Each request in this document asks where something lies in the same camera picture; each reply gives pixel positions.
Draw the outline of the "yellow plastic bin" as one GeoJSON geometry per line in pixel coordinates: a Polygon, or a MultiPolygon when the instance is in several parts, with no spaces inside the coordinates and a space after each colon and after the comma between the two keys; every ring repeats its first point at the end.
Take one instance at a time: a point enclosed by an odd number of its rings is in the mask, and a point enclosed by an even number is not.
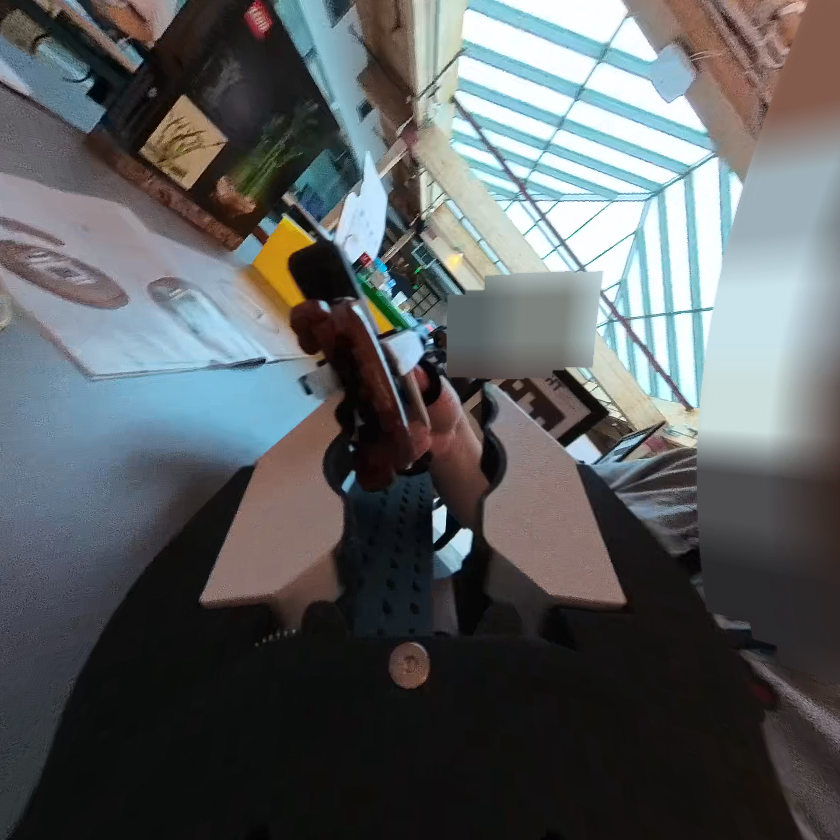
{"type": "MultiPolygon", "coordinates": [[[[314,224],[311,232],[307,232],[293,218],[285,215],[276,229],[267,236],[266,242],[255,259],[254,267],[264,282],[279,295],[280,299],[290,309],[302,304],[305,300],[288,270],[289,256],[316,242],[333,242],[335,230],[336,228],[334,230],[328,230],[321,224],[314,224]]],[[[367,304],[361,290],[363,284],[375,287],[371,277],[376,269],[375,262],[378,257],[373,259],[367,255],[363,255],[357,263],[351,265],[360,288],[361,296],[359,301],[362,301],[367,307],[374,325],[374,331],[381,336],[386,336],[400,331],[392,330],[380,333],[371,308],[367,304]]]]}

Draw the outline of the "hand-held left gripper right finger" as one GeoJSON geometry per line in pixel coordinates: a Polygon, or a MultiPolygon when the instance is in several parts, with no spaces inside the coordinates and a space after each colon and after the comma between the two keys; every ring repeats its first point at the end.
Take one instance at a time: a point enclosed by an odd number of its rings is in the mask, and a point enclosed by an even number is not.
{"type": "Polygon", "coordinates": [[[498,466],[477,536],[490,557],[485,591],[540,627],[554,607],[618,613],[627,597],[586,494],[579,463],[496,385],[482,394],[498,466]]]}

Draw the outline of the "white instruction booklet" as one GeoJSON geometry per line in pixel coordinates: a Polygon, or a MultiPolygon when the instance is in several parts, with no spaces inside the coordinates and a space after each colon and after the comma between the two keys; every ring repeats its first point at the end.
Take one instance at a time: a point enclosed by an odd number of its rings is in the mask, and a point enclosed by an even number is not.
{"type": "Polygon", "coordinates": [[[303,359],[243,269],[151,232],[126,207],[1,176],[2,292],[92,379],[303,359]]]}

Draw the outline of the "black bamboo set box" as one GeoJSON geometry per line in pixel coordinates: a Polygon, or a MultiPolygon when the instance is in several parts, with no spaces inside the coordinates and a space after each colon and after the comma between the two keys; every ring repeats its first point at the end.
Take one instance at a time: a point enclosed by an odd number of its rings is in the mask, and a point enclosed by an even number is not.
{"type": "Polygon", "coordinates": [[[294,196],[323,219],[361,178],[289,2],[180,2],[88,135],[124,180],[236,250],[294,196]]]}

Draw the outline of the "green plastic bin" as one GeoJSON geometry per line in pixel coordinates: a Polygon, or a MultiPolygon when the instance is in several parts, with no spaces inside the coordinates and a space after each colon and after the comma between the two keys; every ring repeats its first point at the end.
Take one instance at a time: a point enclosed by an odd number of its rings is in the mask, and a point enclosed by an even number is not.
{"type": "Polygon", "coordinates": [[[371,308],[375,323],[380,333],[389,331],[403,331],[413,329],[417,322],[409,313],[405,313],[394,305],[392,300],[375,287],[363,284],[361,287],[364,298],[371,308]]]}

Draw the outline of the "brown brick ring base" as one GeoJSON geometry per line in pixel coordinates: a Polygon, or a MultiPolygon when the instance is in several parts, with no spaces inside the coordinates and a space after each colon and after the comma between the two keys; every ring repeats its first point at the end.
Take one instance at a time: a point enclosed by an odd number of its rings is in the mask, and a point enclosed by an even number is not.
{"type": "Polygon", "coordinates": [[[307,300],[290,326],[307,354],[320,354],[338,383],[335,416],[350,441],[353,470],[365,490],[383,490],[429,449],[429,435],[410,416],[362,301],[307,300]]]}

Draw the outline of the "black white marker sign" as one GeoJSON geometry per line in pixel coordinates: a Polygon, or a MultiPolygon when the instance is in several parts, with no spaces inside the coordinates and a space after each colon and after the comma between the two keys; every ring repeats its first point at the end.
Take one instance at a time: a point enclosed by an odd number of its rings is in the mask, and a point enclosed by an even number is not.
{"type": "Polygon", "coordinates": [[[492,383],[565,448],[588,435],[608,416],[607,408],[566,370],[554,371],[547,379],[492,383]]]}

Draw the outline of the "white ceiling access point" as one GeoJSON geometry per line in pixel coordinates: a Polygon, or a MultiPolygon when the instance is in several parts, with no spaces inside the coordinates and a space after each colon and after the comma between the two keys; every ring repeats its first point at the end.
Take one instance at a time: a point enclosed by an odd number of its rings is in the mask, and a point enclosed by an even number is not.
{"type": "Polygon", "coordinates": [[[678,42],[663,47],[647,67],[647,79],[666,103],[683,98],[696,77],[697,70],[678,42]]]}

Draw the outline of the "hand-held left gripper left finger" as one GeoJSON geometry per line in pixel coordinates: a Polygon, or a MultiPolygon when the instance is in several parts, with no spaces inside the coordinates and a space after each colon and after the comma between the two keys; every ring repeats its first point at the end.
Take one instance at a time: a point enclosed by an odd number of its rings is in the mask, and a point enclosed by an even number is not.
{"type": "Polygon", "coordinates": [[[299,627],[310,604],[343,591],[336,553],[353,472],[331,396],[255,464],[200,603],[267,606],[299,627]]]}

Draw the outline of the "person's grey shirt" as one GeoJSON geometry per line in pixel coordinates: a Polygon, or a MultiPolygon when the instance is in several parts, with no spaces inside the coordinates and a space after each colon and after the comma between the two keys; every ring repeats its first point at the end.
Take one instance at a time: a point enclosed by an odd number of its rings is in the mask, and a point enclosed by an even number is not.
{"type": "Polygon", "coordinates": [[[700,575],[697,451],[593,465],[594,472],[690,575],[700,575]]]}

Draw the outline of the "black perforated edge pad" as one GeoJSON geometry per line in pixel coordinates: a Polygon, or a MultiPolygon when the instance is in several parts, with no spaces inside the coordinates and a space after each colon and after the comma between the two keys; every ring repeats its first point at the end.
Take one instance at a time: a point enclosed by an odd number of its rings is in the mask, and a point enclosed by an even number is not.
{"type": "Polygon", "coordinates": [[[352,635],[417,640],[432,628],[433,502],[428,474],[389,490],[348,488],[339,603],[352,635]]]}

